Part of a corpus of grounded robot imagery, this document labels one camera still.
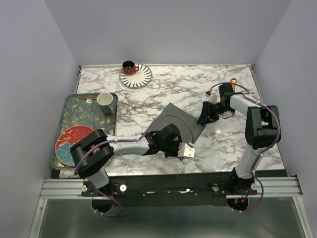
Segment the grey cloth napkin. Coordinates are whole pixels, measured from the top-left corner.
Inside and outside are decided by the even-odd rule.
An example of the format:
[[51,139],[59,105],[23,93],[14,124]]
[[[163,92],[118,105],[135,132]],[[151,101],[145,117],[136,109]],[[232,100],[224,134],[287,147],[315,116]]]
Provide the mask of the grey cloth napkin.
[[197,119],[169,103],[159,116],[149,126],[149,131],[159,131],[169,124],[174,124],[180,131],[181,139],[183,142],[195,143],[203,130],[205,125],[198,125]]

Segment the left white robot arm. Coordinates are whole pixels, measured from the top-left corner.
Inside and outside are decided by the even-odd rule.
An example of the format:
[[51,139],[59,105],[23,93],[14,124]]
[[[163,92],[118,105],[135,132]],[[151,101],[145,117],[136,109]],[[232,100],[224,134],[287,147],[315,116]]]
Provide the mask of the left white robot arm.
[[174,124],[162,130],[146,132],[136,137],[116,137],[97,129],[70,148],[76,165],[74,174],[88,179],[99,196],[109,195],[110,179],[103,166],[113,157],[123,155],[153,155],[163,152],[165,157],[177,157],[182,142]]

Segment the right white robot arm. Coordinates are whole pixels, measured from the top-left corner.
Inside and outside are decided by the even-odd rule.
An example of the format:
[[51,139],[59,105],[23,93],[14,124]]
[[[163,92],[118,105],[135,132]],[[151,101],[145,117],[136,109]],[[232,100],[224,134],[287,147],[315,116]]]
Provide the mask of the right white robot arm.
[[256,178],[255,171],[263,155],[281,140],[279,109],[249,98],[250,91],[241,85],[226,82],[217,86],[220,99],[212,92],[213,88],[206,92],[209,99],[203,102],[197,124],[214,123],[226,112],[238,111],[246,117],[247,147],[228,181],[229,191],[239,194]]

